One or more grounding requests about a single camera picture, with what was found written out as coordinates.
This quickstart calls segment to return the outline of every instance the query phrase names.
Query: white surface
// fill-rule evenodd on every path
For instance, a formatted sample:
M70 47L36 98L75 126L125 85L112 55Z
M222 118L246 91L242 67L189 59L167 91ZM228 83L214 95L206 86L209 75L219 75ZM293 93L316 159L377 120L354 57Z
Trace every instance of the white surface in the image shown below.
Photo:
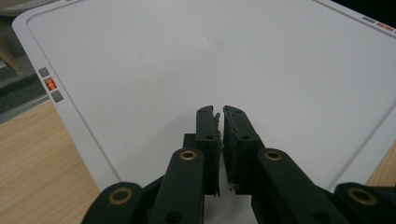
M395 140L395 38L315 1L61 1L13 26L100 189L162 175L205 105L245 110L327 189L365 182ZM229 196L210 223L254 220Z

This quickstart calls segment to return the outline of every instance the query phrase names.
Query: white tray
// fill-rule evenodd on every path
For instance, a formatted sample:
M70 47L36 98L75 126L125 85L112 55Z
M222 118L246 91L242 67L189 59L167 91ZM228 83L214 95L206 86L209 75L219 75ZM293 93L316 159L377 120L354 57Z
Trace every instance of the white tray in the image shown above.
M163 175L205 105L245 110L325 189L395 141L396 39L315 1L63 0L13 26L99 189ZM221 167L205 219L249 223Z

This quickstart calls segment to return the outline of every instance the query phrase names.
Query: wooden table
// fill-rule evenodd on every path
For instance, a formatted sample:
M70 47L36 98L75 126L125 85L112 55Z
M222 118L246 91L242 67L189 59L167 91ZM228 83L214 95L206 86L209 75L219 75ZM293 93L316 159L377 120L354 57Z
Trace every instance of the wooden table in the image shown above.
M394 186L395 158L367 184ZM98 194L51 102L0 125L0 223L79 223Z

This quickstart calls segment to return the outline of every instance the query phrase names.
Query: wooden surface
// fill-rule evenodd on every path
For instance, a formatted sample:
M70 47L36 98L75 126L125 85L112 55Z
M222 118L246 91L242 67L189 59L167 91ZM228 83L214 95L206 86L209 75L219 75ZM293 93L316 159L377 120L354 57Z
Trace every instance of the wooden surface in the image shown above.
M394 186L395 158L368 184ZM98 194L51 102L0 124L0 223L80 223Z

